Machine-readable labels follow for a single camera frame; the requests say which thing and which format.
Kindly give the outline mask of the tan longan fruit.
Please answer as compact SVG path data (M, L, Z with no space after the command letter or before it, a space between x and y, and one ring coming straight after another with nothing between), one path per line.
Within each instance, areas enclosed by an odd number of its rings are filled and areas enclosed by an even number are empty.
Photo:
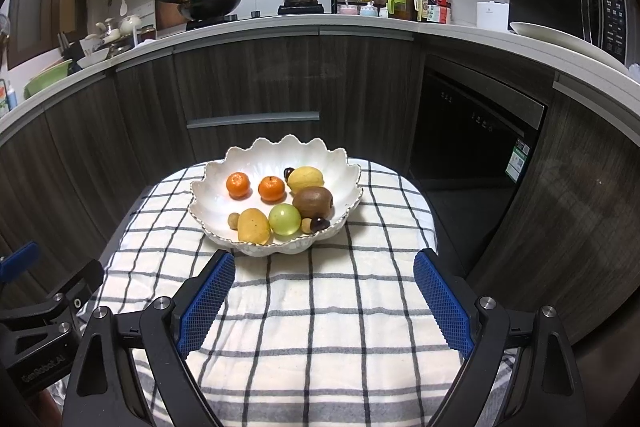
M236 231L239 226L240 215L237 212L232 212L228 216L228 225L229 228L233 231Z

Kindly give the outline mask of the yellow mango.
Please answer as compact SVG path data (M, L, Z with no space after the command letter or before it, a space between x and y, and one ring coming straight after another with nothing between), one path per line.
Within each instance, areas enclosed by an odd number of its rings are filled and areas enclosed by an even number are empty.
M239 241L243 243L266 245L271 239L269 221L256 208L248 208L239 214L236 231Z

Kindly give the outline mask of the green apple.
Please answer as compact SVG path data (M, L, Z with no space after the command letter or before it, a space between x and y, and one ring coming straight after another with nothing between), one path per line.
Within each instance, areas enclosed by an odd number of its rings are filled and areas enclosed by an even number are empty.
M273 206L268 220L273 233L284 237L296 234L302 223L299 211L291 204Z

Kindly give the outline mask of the dark purple plum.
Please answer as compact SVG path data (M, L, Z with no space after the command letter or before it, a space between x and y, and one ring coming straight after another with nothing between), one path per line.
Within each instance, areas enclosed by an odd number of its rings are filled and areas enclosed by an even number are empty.
M331 222L326 218L315 217L310 219L310 231L312 233L317 233L323 230L326 230L331 226Z

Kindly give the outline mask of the orange mandarin with stem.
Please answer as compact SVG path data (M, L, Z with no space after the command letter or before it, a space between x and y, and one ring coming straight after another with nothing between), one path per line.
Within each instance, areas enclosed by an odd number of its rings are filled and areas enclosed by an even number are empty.
M277 204L286 196L286 185L277 176L265 176L258 185L260 199L267 204Z

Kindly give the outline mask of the small tan longan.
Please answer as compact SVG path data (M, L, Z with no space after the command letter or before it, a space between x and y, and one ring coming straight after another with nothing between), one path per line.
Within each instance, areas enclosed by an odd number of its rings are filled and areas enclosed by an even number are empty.
M300 231L302 231L304 234L311 234L312 230L311 230L311 219L310 218L304 218L302 220L302 222L300 222Z

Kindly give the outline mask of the small dark cherry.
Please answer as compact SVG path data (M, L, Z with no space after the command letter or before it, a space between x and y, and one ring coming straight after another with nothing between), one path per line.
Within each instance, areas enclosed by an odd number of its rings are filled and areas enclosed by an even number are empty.
M285 168L285 169L284 169L284 171L283 171L283 178L284 178L284 181L285 181L285 182L288 182L288 178L291 176L291 174L293 173L293 171L294 171L294 168L292 168L292 167L288 167L288 168Z

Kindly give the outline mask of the white checked cloth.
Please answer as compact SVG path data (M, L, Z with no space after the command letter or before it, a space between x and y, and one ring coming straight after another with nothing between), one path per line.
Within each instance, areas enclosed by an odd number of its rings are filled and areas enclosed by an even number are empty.
M238 256L203 346L186 359L225 426L426 426L461 366L413 278L436 247L430 206L396 171L363 159L363 198L343 230L297 255ZM143 192L105 279L79 314L172 296L216 251L192 219L204 164Z

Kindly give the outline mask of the green bowl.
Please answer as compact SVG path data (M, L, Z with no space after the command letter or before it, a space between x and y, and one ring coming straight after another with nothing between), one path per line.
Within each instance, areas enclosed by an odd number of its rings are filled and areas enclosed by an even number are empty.
M58 62L43 72L40 72L39 75L32 78L32 80L26 84L23 91L24 98L28 100L43 89L50 87L51 84L66 78L70 70L70 64L72 64L72 60Z

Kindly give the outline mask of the white scalloped bowl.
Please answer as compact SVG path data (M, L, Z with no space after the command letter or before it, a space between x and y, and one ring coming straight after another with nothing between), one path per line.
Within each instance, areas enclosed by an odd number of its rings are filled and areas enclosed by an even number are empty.
M229 228L228 217L247 208L268 213L272 206L260 198L258 183L268 174L282 176L288 167L314 167L321 171L324 185L333 195L333 207L328 217L330 225L314 234L273 235L266 245L240 241L238 233ZM241 199L232 198L226 187L228 176L235 172L245 173L250 180L250 194ZM296 255L341 231L349 213L361 202L360 176L361 167L347 157L346 150L341 147L330 150L319 138L308 142L299 141L292 134L278 142L258 138L247 148L230 147L224 158L205 165L202 179L191 183L193 199L189 212L207 237L220 248L254 258L272 254Z

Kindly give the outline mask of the black dishwasher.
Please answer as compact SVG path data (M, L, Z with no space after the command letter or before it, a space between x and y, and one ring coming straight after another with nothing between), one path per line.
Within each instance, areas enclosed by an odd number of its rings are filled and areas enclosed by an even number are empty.
M443 58L425 66L410 173L430 204L436 249L466 275L520 188L547 107Z

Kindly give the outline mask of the brown kiwi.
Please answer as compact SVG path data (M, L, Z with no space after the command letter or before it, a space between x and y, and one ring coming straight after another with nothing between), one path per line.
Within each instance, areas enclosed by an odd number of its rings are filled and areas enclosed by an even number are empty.
M303 219L326 219L332 213L333 195L323 186L308 186L295 194L292 205Z

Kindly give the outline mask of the white box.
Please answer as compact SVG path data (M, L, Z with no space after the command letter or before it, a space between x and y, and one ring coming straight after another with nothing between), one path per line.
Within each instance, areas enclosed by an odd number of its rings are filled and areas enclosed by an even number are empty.
M476 4L476 27L493 31L509 31L509 5L503 2L481 1Z

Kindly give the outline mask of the black microwave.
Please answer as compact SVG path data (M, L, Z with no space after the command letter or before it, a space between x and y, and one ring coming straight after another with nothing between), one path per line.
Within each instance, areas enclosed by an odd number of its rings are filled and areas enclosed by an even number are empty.
M509 26L517 23L570 35L626 67L639 62L637 0L509 0Z

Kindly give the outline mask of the green lid container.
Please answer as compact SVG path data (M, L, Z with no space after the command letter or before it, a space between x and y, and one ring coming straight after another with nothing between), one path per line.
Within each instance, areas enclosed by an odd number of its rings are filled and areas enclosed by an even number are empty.
M387 16L396 20L418 20L418 0L387 0Z

